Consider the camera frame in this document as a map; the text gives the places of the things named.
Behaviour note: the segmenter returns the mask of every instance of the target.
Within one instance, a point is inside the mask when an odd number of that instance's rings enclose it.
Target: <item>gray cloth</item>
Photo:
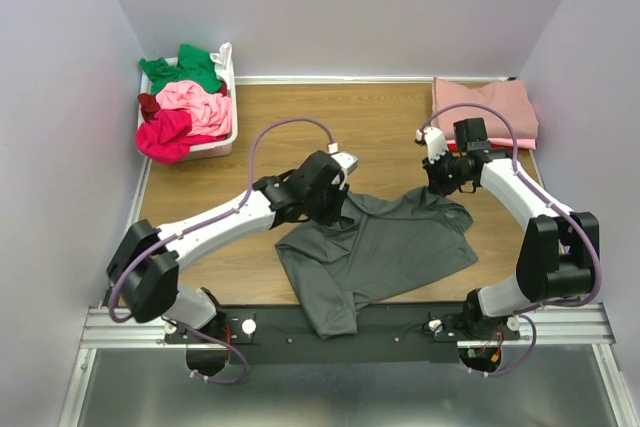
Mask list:
[[[472,222],[424,187],[391,202],[349,192],[338,223],[302,224],[276,250],[318,335],[355,334],[364,306],[476,262],[464,238]]]

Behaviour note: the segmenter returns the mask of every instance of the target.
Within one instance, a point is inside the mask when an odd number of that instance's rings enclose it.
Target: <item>stack of folded cloth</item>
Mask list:
[[[140,66],[152,82],[151,94],[138,96],[144,119],[136,134],[140,152],[172,164],[192,145],[224,140],[231,133],[232,101],[208,52],[183,44],[177,65],[143,59]]]
[[[433,84],[433,112],[463,102],[484,104],[503,114],[512,125],[518,148],[535,149],[538,120],[529,102],[527,89],[521,80],[493,82],[478,89],[436,78]],[[449,148],[455,148],[453,124],[459,120],[482,117],[489,140],[493,145],[513,147],[506,125],[495,115],[474,107],[451,109],[434,119],[432,125],[439,128],[447,139]]]

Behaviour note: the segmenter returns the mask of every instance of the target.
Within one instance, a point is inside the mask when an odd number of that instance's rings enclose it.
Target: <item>wooden tabletop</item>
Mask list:
[[[413,139],[431,112],[431,84],[251,85],[239,86],[237,95],[239,135],[232,153],[172,166],[154,162],[141,219],[156,226],[175,222],[242,193],[253,139],[267,125],[297,115],[325,122],[340,150],[358,157],[358,169],[349,178],[353,192],[392,200],[427,183],[421,167],[425,149]],[[256,178],[296,168],[326,143],[324,132],[311,124],[279,127],[260,143]],[[537,178],[528,152],[520,161]],[[473,216],[467,239],[480,260],[390,301],[460,300],[515,271],[524,233],[506,208],[482,189],[451,198]],[[297,303],[274,248],[294,227],[282,225],[227,245],[186,271],[181,282],[207,287],[224,304]]]

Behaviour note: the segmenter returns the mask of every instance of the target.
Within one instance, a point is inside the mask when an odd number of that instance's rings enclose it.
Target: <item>gray floor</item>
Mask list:
[[[523,349],[508,348],[516,359]],[[237,386],[192,380],[180,350],[105,350],[80,425],[614,426],[588,345],[541,346],[496,379],[430,363],[255,366]]]

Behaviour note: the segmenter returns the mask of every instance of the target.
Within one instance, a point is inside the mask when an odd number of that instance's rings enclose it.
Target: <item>pink cloth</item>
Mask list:
[[[191,114],[189,135],[226,136],[231,132],[232,101],[221,94],[209,94],[192,80],[169,82],[156,95],[162,109]]]
[[[159,110],[155,118],[143,122],[136,133],[136,145],[144,155],[163,164],[173,164],[186,156],[192,145],[215,142],[210,135],[189,135],[191,117],[180,110]]]
[[[536,148],[538,120],[527,97],[522,80],[493,82],[478,89],[436,78],[433,83],[433,111],[460,102],[475,102],[492,107],[502,113],[513,126],[518,147]],[[473,117],[482,117],[492,144],[513,146],[507,127],[495,115],[473,107],[460,107],[440,115],[433,122],[447,139],[453,139],[453,123]]]

